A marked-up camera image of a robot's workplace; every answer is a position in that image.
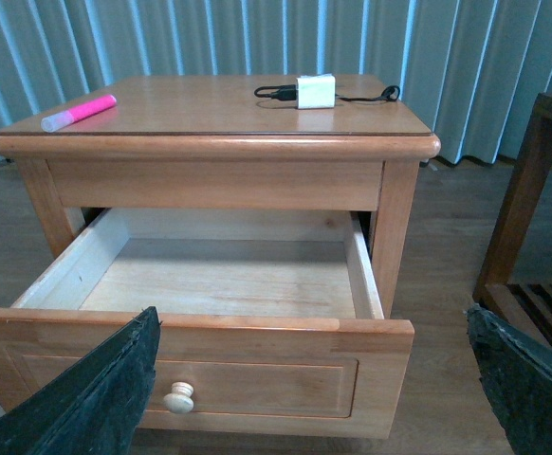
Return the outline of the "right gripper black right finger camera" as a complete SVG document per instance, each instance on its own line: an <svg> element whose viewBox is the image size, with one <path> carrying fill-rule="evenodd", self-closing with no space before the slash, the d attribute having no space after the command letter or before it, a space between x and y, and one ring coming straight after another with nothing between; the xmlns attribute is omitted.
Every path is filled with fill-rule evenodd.
<svg viewBox="0 0 552 455"><path fill-rule="evenodd" d="M552 454L552 350L478 304L466 312L480 382L516 454Z"/></svg>

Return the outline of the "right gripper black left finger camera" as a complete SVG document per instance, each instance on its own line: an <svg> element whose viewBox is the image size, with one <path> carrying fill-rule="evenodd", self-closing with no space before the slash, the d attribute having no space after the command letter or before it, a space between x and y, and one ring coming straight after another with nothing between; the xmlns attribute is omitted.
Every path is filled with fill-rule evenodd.
<svg viewBox="0 0 552 455"><path fill-rule="evenodd" d="M0 454L125 454L156 380L160 322L149 307L0 417Z"/></svg>

